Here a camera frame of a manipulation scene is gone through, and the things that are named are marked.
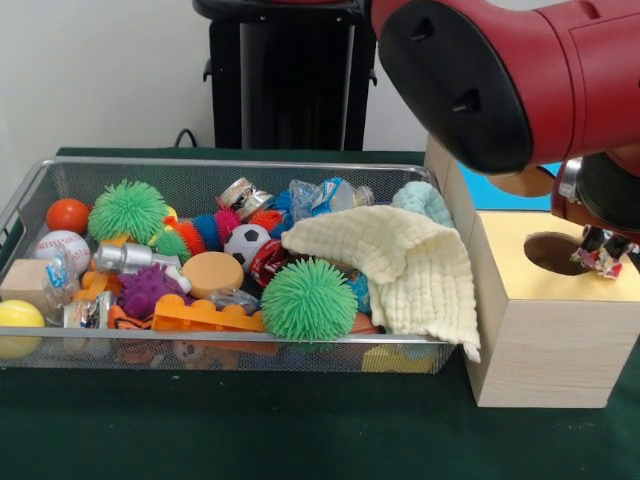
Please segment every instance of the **white wall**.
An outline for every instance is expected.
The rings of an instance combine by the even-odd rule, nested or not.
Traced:
[[[183,127],[213,145],[208,57],[189,0],[0,0],[0,205],[60,146],[168,146]],[[426,133],[377,74],[365,148],[422,150]]]

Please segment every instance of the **purple spiky toy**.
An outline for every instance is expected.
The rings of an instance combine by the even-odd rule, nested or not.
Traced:
[[[178,282],[165,275],[166,265],[153,264],[143,267],[137,273],[118,275],[122,290],[118,296],[118,305],[130,317],[144,320],[153,314],[160,297],[167,294],[180,295],[188,302]]]

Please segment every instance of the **orange ball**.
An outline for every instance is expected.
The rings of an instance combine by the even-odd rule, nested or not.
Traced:
[[[75,198],[63,198],[47,210],[50,230],[69,230],[82,235],[89,223],[89,207]]]

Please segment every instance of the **yellow ball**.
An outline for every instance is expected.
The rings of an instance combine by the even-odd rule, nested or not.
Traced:
[[[22,300],[0,302],[0,327],[44,327],[44,317],[30,303]],[[40,337],[0,336],[0,358],[22,358],[40,344]]]

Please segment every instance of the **black stand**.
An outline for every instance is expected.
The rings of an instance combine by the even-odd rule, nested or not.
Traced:
[[[217,147],[362,149],[376,39],[354,4],[193,5],[212,19]]]

